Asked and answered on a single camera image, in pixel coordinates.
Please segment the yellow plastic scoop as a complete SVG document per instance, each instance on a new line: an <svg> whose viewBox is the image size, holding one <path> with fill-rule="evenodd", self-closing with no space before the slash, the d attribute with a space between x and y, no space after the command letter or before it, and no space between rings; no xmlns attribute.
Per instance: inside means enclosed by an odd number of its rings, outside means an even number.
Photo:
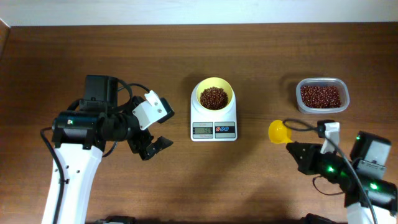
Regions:
<svg viewBox="0 0 398 224"><path fill-rule="evenodd" d="M292 143L292 130L287 128L282 120L274 120L268 129L269 140L274 144Z"/></svg>

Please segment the clear plastic container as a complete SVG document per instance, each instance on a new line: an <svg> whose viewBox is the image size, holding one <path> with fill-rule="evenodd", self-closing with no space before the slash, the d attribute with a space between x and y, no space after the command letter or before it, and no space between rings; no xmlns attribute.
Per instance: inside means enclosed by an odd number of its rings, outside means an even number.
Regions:
<svg viewBox="0 0 398 224"><path fill-rule="evenodd" d="M311 85L311 86L335 86L337 87L340 99L341 99L341 106L339 108L309 108L304 105L302 101L302 97L300 95L300 89L302 86ZM339 113L347 109L350 98L349 92L346 84L338 79L338 78L306 78L298 83L296 87L296 99L297 99L297 106L301 113L304 114L331 114L331 113Z"/></svg>

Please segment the red beans in bowl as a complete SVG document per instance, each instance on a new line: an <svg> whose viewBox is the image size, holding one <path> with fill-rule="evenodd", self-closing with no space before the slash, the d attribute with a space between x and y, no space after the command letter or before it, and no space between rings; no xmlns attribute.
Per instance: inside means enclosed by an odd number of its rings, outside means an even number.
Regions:
<svg viewBox="0 0 398 224"><path fill-rule="evenodd" d="M228 95L223 88L213 86L200 94L200 104L208 110L220 110L228 104Z"/></svg>

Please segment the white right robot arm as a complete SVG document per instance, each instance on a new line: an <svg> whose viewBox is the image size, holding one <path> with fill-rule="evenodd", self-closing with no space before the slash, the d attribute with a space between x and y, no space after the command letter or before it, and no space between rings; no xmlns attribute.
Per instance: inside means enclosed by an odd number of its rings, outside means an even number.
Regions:
<svg viewBox="0 0 398 224"><path fill-rule="evenodd" d="M348 223L373 223L369 205L343 158L334 152L322 153L321 148L320 144L300 142L286 145L299 172L320 175L339 185L345 194ZM390 140L360 131L350 154L350 164L373 206L378 223L397 221L397 186L382 179L390 148Z"/></svg>

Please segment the white digital kitchen scale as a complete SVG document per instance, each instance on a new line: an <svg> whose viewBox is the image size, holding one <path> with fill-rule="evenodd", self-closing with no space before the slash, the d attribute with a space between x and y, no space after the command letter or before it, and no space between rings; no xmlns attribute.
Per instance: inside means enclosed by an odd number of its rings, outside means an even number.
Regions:
<svg viewBox="0 0 398 224"><path fill-rule="evenodd" d="M237 140L238 125L235 94L233 104L225 111L207 111L201 108L194 99L193 91L190 101L191 140L194 142Z"/></svg>

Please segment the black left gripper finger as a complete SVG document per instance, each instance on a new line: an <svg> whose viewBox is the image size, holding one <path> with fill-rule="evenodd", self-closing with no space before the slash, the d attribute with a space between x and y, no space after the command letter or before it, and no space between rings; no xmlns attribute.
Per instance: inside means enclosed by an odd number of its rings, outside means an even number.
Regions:
<svg viewBox="0 0 398 224"><path fill-rule="evenodd" d="M152 159L160 151L170 147L174 142L161 136L155 142L150 142L143 147L141 151L141 159L148 161Z"/></svg>
<svg viewBox="0 0 398 224"><path fill-rule="evenodd" d="M173 117L175 115L175 111L172 109L169 102L165 98L161 98L160 102L162 103L163 107L165 108L165 112L167 113L164 117L157 121L159 124L162 124L171 117Z"/></svg>

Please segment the yellow plastic bowl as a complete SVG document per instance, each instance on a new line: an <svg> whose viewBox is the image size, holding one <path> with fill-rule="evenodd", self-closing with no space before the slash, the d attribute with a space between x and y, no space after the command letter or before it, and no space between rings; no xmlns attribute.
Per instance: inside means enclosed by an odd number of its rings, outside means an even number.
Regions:
<svg viewBox="0 0 398 224"><path fill-rule="evenodd" d="M224 91L228 95L228 104L223 109L208 110L200 104L200 94L204 91L204 89L211 88L213 86L218 87L218 88L223 88ZM194 99L198 102L200 107L207 111L221 111L221 110L225 111L228 107L230 107L233 104L233 100L234 100L234 93L233 93L233 89L232 89L231 85L226 80L224 80L222 78L218 78L218 77L211 77L211 78L207 78L207 79L201 81L197 85L196 90L193 91L193 95L194 95Z"/></svg>

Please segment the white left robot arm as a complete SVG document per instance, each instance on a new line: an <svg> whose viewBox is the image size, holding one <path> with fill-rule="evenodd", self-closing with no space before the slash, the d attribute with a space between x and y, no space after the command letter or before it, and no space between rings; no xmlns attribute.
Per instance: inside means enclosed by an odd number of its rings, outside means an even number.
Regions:
<svg viewBox="0 0 398 224"><path fill-rule="evenodd" d="M53 121L51 139L40 132L52 159L52 178L42 223L84 223L90 192L106 143L126 141L143 161L172 145L148 130L174 115L165 98L147 90L135 96L131 85L116 77L87 75L83 98Z"/></svg>

